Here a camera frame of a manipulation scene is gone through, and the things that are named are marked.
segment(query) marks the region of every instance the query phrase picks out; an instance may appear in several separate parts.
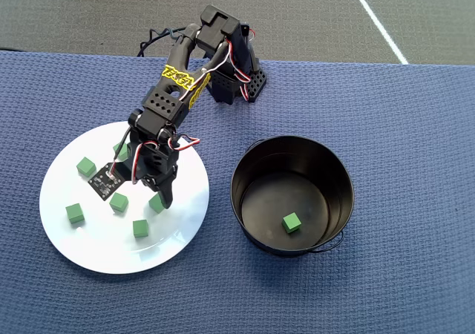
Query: gray carpet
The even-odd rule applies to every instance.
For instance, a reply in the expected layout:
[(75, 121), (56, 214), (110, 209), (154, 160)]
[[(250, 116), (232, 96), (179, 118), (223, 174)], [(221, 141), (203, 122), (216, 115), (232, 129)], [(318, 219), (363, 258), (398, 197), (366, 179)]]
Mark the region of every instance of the gray carpet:
[[(409, 63), (436, 64), (475, 64), (474, 1), (367, 0)], [(263, 59), (398, 62), (358, 0), (0, 0), (0, 46), (133, 56), (150, 27), (199, 22), (207, 4), (250, 23)]]

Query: black cable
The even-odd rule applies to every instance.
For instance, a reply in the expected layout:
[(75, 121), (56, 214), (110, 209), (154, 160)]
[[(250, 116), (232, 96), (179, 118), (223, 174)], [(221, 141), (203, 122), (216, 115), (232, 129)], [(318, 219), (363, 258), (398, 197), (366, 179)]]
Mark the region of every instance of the black cable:
[(24, 50), (17, 50), (16, 48), (0, 47), (0, 50), (9, 50), (10, 52), (24, 52)]
[(123, 138), (120, 140), (120, 144), (117, 147), (116, 153), (114, 154), (114, 161), (117, 159), (119, 156), (120, 150), (122, 150), (122, 146), (124, 145), (125, 139), (127, 138), (128, 133), (131, 132), (131, 127), (129, 126), (127, 131), (125, 132)]
[(149, 45), (151, 45), (152, 43), (155, 43), (156, 41), (158, 41), (159, 39), (165, 37), (165, 36), (168, 36), (170, 35), (170, 37), (173, 39), (173, 40), (178, 40), (180, 37), (179, 36), (176, 36), (174, 35), (173, 33), (175, 32), (180, 32), (180, 31), (183, 31), (185, 30), (186, 27), (180, 27), (180, 28), (175, 28), (174, 30), (172, 30), (171, 28), (166, 28), (164, 29), (161, 33), (158, 33), (156, 30), (154, 30), (153, 28), (151, 28), (148, 32), (148, 35), (149, 35), (149, 38), (148, 38), (148, 41), (146, 42), (141, 42), (140, 43), (140, 52), (139, 54), (137, 54), (137, 57), (145, 57), (144, 56), (144, 51), (145, 49), (147, 49), (147, 47)]

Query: blue tablecloth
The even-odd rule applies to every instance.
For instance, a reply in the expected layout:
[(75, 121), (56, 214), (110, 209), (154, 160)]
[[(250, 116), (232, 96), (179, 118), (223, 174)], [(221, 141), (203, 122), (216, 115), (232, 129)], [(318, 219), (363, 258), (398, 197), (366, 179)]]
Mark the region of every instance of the blue tablecloth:
[[(182, 125), (202, 140), (211, 189), (185, 250), (133, 275), (64, 258), (39, 217), (48, 166), (85, 131), (126, 120), (164, 62), (0, 53), (0, 331), (474, 332), (475, 67), (263, 61), (255, 104), (204, 92)], [(232, 213), (238, 160), (281, 134), (327, 145), (353, 179), (331, 252), (273, 257)]]

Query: yellow label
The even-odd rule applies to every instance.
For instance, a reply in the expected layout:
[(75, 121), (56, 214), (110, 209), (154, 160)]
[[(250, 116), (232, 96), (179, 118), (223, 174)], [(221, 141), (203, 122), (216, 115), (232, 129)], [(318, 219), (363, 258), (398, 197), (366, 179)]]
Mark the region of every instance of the yellow label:
[(210, 73), (206, 74), (205, 80), (203, 80), (203, 83), (201, 83), (200, 87), (194, 92), (193, 96), (190, 99), (189, 109), (191, 109), (193, 104), (198, 100), (198, 98), (200, 97), (201, 92), (206, 87), (206, 85), (208, 84), (210, 79), (211, 79), (211, 74)]
[(186, 90), (192, 91), (196, 85), (190, 89), (191, 85), (194, 83), (194, 78), (188, 73), (180, 72), (175, 67), (171, 65), (165, 65), (165, 69), (162, 72), (162, 76), (169, 78), (177, 83), (179, 86), (184, 87)]

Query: bucket handle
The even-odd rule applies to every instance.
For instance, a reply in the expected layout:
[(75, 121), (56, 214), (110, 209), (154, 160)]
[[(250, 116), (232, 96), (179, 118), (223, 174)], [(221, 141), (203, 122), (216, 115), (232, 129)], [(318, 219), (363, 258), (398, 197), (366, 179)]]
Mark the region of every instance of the bucket handle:
[(254, 141), (246, 150), (249, 151), (251, 148), (253, 148), (254, 146), (257, 146), (259, 143), (262, 143), (264, 141), (264, 139), (260, 139), (260, 140), (257, 140), (257, 141)]
[(329, 251), (331, 249), (336, 248), (343, 241), (343, 238), (344, 238), (343, 230), (340, 231), (340, 234), (341, 234), (341, 238), (340, 238), (340, 240), (338, 240), (338, 242), (335, 245), (332, 245), (332, 246), (327, 247), (326, 249), (322, 249), (322, 250), (310, 250), (309, 252), (313, 252), (314, 254), (318, 254), (320, 252), (326, 252), (326, 251)]

